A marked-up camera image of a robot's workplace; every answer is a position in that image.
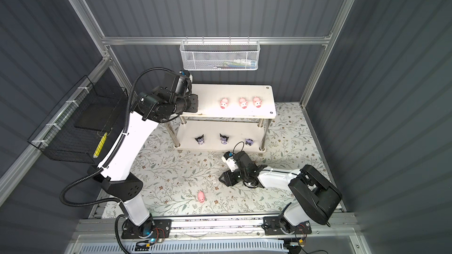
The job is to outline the black purple toy figure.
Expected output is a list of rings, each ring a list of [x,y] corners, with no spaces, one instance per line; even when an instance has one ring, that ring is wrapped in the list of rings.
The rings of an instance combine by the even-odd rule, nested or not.
[[[229,141],[229,136],[227,136],[227,135],[222,135],[222,134],[219,134],[219,136],[220,136],[220,141],[221,141],[221,143],[222,143],[223,145],[227,145],[227,144],[228,144],[228,141]]]
[[[204,145],[204,144],[205,144],[204,135],[201,135],[201,136],[196,137],[195,140],[197,141],[197,143],[198,143],[199,145]]]

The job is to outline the pink pig toy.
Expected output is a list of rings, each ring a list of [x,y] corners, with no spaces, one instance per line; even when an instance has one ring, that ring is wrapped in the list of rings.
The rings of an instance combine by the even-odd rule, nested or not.
[[[206,196],[205,196],[205,194],[204,194],[203,191],[200,191],[200,192],[197,194],[197,199],[198,199],[198,201],[199,201],[200,203],[204,203],[204,202],[206,201]]]
[[[220,108],[221,108],[221,109],[226,109],[226,108],[228,107],[228,105],[229,105],[229,101],[228,101],[227,98],[223,98],[223,99],[220,101]]]
[[[239,106],[242,109],[247,109],[248,107],[248,101],[245,98],[240,98],[239,99]]]
[[[256,108],[261,108],[261,106],[262,106],[262,99],[259,98],[259,97],[257,97],[257,96],[255,96],[255,97],[253,98],[253,105],[254,105]]]

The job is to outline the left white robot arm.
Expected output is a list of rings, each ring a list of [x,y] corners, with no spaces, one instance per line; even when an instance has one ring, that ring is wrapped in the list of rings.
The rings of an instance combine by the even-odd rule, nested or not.
[[[170,123],[184,112],[196,112],[198,96],[192,93],[189,71],[163,69],[164,82],[149,93],[130,95],[126,106],[124,127],[107,156],[89,175],[66,186],[60,201],[71,207],[84,207],[106,202],[119,204],[129,230],[139,238],[157,235],[153,217],[141,196],[143,183],[131,173],[131,167],[142,146],[161,123]],[[89,179],[101,183],[109,198],[77,203],[66,198],[67,192]]]

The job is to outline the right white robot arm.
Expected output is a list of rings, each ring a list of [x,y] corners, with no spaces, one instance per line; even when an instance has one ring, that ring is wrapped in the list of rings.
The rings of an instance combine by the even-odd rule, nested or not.
[[[244,151],[226,152],[222,161],[228,166],[219,181],[227,187],[238,183],[250,189],[290,191],[294,201],[277,216],[263,219],[266,235],[311,234],[310,223],[329,226],[329,220],[342,201],[342,194],[312,165],[299,170],[274,169],[256,165]]]

